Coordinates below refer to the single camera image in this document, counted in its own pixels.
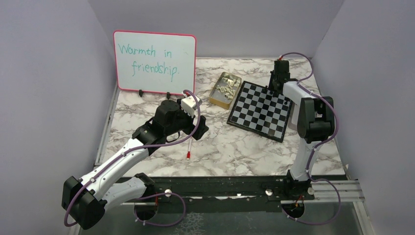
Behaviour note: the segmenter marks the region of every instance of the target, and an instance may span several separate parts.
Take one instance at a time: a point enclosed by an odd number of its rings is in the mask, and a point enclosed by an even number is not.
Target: black chessboard frame
[[[227,124],[282,142],[292,101],[260,85],[244,81]]]

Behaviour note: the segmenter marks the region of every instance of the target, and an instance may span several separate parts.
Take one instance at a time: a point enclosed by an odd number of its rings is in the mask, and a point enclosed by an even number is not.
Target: white marble surface
[[[291,59],[292,78],[310,73],[305,59]],[[146,160],[130,169],[125,176],[144,172],[150,176],[241,176],[285,175],[294,162],[300,138],[287,128],[283,143],[226,124],[230,110],[212,105],[208,95],[224,71],[258,85],[268,85],[273,60],[264,59],[198,59],[196,62],[196,95],[202,100],[202,115],[209,131],[199,141],[193,141],[192,156],[186,159],[188,141],[158,149]],[[304,82],[318,93],[314,77]],[[120,91],[108,144],[102,160],[116,153],[156,111],[164,95]],[[312,174],[344,174],[335,143],[321,148]]]

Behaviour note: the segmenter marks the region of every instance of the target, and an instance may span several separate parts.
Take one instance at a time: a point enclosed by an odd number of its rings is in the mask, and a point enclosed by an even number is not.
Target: purple cable
[[[189,90],[184,90],[183,91],[184,93],[188,93],[188,94],[190,94],[196,101],[197,101],[197,97],[195,96],[195,94],[193,93],[193,92],[191,92],[191,91],[189,91]],[[133,151],[136,151],[136,150],[139,150],[139,149],[142,149],[142,148],[158,148],[158,147],[166,147],[166,146],[172,146],[172,145],[175,145],[175,144],[179,144],[179,143],[182,143],[182,142],[184,142],[184,141],[186,141],[186,140],[188,140],[189,138],[191,138],[192,136],[193,136],[193,134],[196,132],[196,130],[197,130],[197,128],[198,128],[198,126],[199,126],[199,123],[200,123],[200,106],[199,106],[199,103],[198,102],[196,102],[196,108],[197,108],[197,122],[196,122],[196,125],[195,125],[195,127],[194,127],[194,129],[193,129],[193,131],[192,132],[190,132],[190,134],[188,135],[188,136],[186,136],[185,138],[183,138],[182,140],[180,140],[180,141],[175,141],[175,142],[172,142],[172,143],[163,143],[163,144],[149,144],[149,145],[143,145],[143,146],[138,146],[138,147],[135,147],[135,148],[130,148],[130,149],[128,149],[128,150],[126,150],[125,152],[124,152],[124,154],[129,154],[129,153],[131,153],[131,152],[133,152]],[[114,158],[112,161],[110,161],[110,163],[108,163],[105,167],[103,167],[94,177],[92,177],[94,180],[96,180],[102,173],[104,173],[109,167],[111,167],[114,163],[116,163],[120,158],[122,158],[123,157],[123,155],[119,155],[119,156],[117,156],[116,158]],[[88,180],[88,182],[86,182],[82,187],[81,187],[81,189],[75,194],[75,196],[72,198],[72,200],[70,201],[70,203],[69,203],[69,205],[68,205],[68,208],[67,208],[67,210],[66,210],[66,212],[65,212],[65,218],[64,218],[64,225],[66,226],[66,227],[71,227],[71,226],[74,226],[75,224],[77,224],[77,222],[73,222],[73,223],[71,223],[71,224],[68,224],[68,217],[69,217],[69,212],[70,212],[70,210],[72,209],[72,206],[73,206],[73,204],[75,203],[75,201],[76,201],[76,199],[79,197],[79,195],[82,193],[82,191],[84,190],[84,189],[86,189],[90,184],[91,184],[92,182],[91,182],[91,180]]]
[[[301,55],[301,56],[305,57],[305,58],[308,60],[308,62],[310,63],[310,67],[311,67],[311,73],[310,73],[310,75],[308,75],[307,77],[305,77],[305,78],[303,78],[303,79],[298,80],[298,82],[297,82],[298,87],[300,87],[303,91],[305,91],[305,92],[309,93],[311,96],[316,97],[316,98],[319,98],[321,101],[323,101],[323,102],[324,102],[324,104],[326,104],[326,105],[330,108],[330,110],[333,112],[334,118],[335,118],[335,120],[336,120],[336,124],[335,124],[335,128],[334,128],[334,132],[333,132],[332,136],[331,136],[331,137],[329,137],[328,139],[326,139],[326,140],[324,140],[324,141],[322,141],[322,142],[320,142],[320,143],[316,144],[316,146],[314,146],[314,148],[313,148],[313,149],[311,150],[311,152],[310,152],[310,156],[308,157],[308,161],[307,161],[307,165],[306,165],[305,169],[306,169],[307,177],[308,177],[308,178],[309,178],[312,182],[314,182],[314,183],[315,183],[315,182],[319,182],[319,181],[325,181],[325,182],[327,182],[328,184],[330,184],[330,185],[334,188],[334,190],[336,191],[336,194],[337,194],[337,198],[339,199],[339,206],[338,206],[338,208],[337,208],[336,214],[334,214],[334,216],[333,216],[331,219],[329,219],[329,220],[327,220],[327,221],[324,221],[324,222],[308,222],[308,221],[304,221],[304,220],[296,219],[296,218],[293,218],[293,217],[289,216],[289,215],[287,214],[287,212],[286,212],[284,209],[282,209],[282,211],[283,211],[283,212],[287,215],[287,218],[292,219],[292,220],[294,220],[294,221],[296,221],[296,222],[299,222],[299,223],[301,223],[301,224],[307,224],[307,225],[324,225],[324,224],[328,224],[328,223],[333,222],[333,221],[334,221],[334,220],[335,220],[335,219],[339,216],[339,214],[340,214],[340,209],[341,209],[341,207],[342,207],[342,202],[341,202],[341,199],[340,199],[340,194],[339,194],[339,191],[337,190],[337,188],[334,186],[334,184],[333,184],[333,183],[331,183],[329,180],[327,180],[327,179],[318,179],[318,180],[314,180],[314,179],[311,177],[311,173],[309,172],[309,168],[310,168],[311,160],[313,159],[313,156],[314,156],[314,153],[315,153],[315,152],[314,152],[314,149],[315,149],[315,148],[317,148],[318,146],[323,145],[323,144],[325,144],[325,143],[329,142],[330,140],[334,139],[334,137],[335,137],[335,136],[337,135],[337,133],[339,132],[339,119],[338,119],[338,116],[337,116],[336,112],[334,111],[333,106],[331,106],[331,105],[330,105],[330,103],[329,103],[326,99],[324,99],[323,97],[321,97],[321,96],[320,96],[320,95],[318,95],[318,94],[314,94],[314,93],[312,93],[312,92],[311,92],[311,91],[309,91],[306,87],[304,87],[303,85],[301,85],[301,84],[300,84],[300,82],[301,82],[301,81],[304,81],[305,79],[310,78],[310,77],[314,74],[314,66],[313,66],[313,63],[311,62],[310,58],[308,58],[306,55],[301,54],[301,53],[298,53],[298,52],[289,52],[289,53],[283,54],[282,56],[280,56],[280,58],[282,58],[282,57],[284,57],[284,56],[286,56],[286,55],[290,55],[290,54],[297,54],[297,55]]]
[[[152,198],[152,197],[158,197],[158,196],[163,196],[163,195],[167,195],[167,194],[171,194],[171,195],[174,195],[174,196],[178,197],[182,201],[182,203],[183,203],[183,213],[182,213],[182,216],[180,216],[180,218],[176,222],[173,222],[173,223],[170,223],[170,224],[157,224],[157,223],[152,223],[152,222],[145,222],[145,221],[139,219],[139,217],[137,216],[136,212],[134,211],[134,215],[136,216],[136,219],[137,219],[136,221],[140,221],[144,225],[145,224],[149,224],[149,225],[154,225],[154,226],[157,226],[157,227],[171,227],[171,226],[174,226],[174,225],[180,223],[184,219],[184,216],[186,215],[186,202],[184,202],[184,199],[180,195],[178,195],[177,193],[173,193],[173,192],[162,192],[162,193],[157,193],[157,194],[150,195],[150,196],[147,196],[147,197],[141,197],[138,200],[145,200],[145,199],[149,199],[149,198]]]

